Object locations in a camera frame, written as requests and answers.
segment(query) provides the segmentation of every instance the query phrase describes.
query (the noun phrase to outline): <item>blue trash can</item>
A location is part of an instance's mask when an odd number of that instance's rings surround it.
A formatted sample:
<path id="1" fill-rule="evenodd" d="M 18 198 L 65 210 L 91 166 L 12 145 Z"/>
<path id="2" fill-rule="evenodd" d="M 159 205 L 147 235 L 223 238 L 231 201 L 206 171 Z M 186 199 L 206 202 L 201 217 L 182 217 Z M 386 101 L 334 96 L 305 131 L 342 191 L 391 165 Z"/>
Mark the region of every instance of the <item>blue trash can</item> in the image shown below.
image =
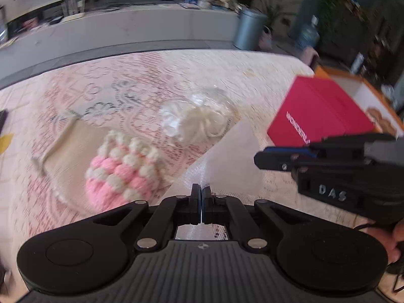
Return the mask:
<path id="1" fill-rule="evenodd" d="M 240 50 L 257 50 L 267 19 L 268 16 L 259 11 L 244 8 L 240 12 L 240 21 L 233 45 Z"/>

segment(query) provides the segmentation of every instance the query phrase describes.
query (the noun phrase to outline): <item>human hand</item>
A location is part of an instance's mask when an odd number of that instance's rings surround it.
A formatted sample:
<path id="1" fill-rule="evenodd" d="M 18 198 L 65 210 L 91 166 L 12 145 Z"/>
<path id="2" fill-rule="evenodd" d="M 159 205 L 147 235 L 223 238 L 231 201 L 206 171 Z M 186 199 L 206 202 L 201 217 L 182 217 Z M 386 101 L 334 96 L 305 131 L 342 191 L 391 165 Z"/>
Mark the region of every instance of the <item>human hand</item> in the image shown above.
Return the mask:
<path id="1" fill-rule="evenodd" d="M 397 244 L 404 241 L 404 222 L 399 222 L 392 233 L 380 228 L 368 228 L 367 233 L 384 246 L 389 264 L 398 261 L 401 257 L 401 251 L 397 248 Z"/>

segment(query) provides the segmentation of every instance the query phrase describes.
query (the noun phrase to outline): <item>black object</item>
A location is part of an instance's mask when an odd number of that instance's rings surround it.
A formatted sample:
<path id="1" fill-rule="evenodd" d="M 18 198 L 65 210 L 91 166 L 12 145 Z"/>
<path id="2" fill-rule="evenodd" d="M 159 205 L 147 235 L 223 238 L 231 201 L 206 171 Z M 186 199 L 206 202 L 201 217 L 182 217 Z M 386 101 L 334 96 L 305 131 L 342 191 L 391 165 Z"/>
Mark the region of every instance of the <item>black object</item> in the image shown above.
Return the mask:
<path id="1" fill-rule="evenodd" d="M 54 24 L 60 23 L 60 21 L 61 21 L 62 19 L 63 19 L 63 16 L 56 17 L 56 18 L 52 19 L 52 20 L 49 22 L 49 25 L 54 25 Z"/>
<path id="2" fill-rule="evenodd" d="M 3 126 L 6 122 L 8 114 L 9 114 L 9 111 L 7 109 L 3 109 L 2 111 L 0 111 L 0 134 L 3 130 Z"/>
<path id="3" fill-rule="evenodd" d="M 0 263 L 0 288 L 4 284 L 4 277 L 5 276 L 6 276 L 6 270 L 5 270 L 4 266 L 2 266 L 1 263 Z"/>
<path id="4" fill-rule="evenodd" d="M 292 172 L 298 192 L 389 226 L 404 218 L 404 167 L 365 156 L 365 144 L 392 141 L 388 134 L 341 136 L 304 148 L 268 147 L 255 164 Z"/>
<path id="5" fill-rule="evenodd" d="M 329 56 L 350 66 L 362 47 L 366 31 L 365 21 L 343 5 L 334 15 L 331 29 L 324 33 L 320 30 L 321 40 L 316 50 L 320 56 Z"/>
<path id="6" fill-rule="evenodd" d="M 174 240 L 216 223 L 228 241 Z M 367 234 L 265 199 L 246 206 L 194 184 L 159 206 L 135 201 L 39 234 L 17 256 L 20 302 L 384 302 L 387 265 Z"/>

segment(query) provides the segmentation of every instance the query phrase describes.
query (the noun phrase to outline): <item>potted plant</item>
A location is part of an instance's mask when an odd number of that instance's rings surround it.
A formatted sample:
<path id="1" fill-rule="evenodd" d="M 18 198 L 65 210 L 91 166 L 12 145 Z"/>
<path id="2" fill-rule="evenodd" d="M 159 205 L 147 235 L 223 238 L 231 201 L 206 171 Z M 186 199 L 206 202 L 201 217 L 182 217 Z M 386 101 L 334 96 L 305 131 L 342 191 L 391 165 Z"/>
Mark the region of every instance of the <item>potted plant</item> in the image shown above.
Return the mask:
<path id="1" fill-rule="evenodd" d="M 256 9 L 268 16 L 268 21 L 265 25 L 271 31 L 271 34 L 273 34 L 273 26 L 275 22 L 280 18 L 282 18 L 282 24 L 290 25 L 290 20 L 286 17 L 295 16 L 296 12 L 288 12 L 285 11 L 285 9 L 300 3 L 299 1 L 285 2 L 285 0 L 277 0 L 276 2 L 274 2 L 274 0 L 259 1 L 261 3 L 260 8 Z"/>
<path id="2" fill-rule="evenodd" d="M 333 22 L 337 18 L 338 12 L 349 0 L 321 0 L 318 24 L 320 37 L 326 36 L 333 31 Z"/>

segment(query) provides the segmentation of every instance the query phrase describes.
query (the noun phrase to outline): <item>clear plastic wrap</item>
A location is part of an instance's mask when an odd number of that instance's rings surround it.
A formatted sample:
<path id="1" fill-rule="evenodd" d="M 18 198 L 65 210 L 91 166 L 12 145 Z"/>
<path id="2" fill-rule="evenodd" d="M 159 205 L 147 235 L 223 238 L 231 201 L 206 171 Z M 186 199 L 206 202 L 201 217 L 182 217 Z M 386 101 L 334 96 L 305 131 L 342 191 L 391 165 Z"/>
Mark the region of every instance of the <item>clear plastic wrap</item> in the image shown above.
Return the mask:
<path id="1" fill-rule="evenodd" d="M 233 103 L 219 88 L 194 92 L 181 100 L 172 100 L 160 109 L 161 127 L 171 144 L 187 147 L 220 137 L 234 117 Z"/>
<path id="2" fill-rule="evenodd" d="M 263 175 L 254 164 L 254 155 L 260 150 L 258 140 L 247 119 L 239 121 L 215 146 L 196 160 L 181 175 L 161 200 L 170 196 L 189 195 L 193 183 L 202 188 L 210 186 L 214 194 L 239 198 L 243 204 L 253 205 L 263 198 Z M 226 231 L 216 224 L 183 225 L 177 239 L 223 240 Z"/>

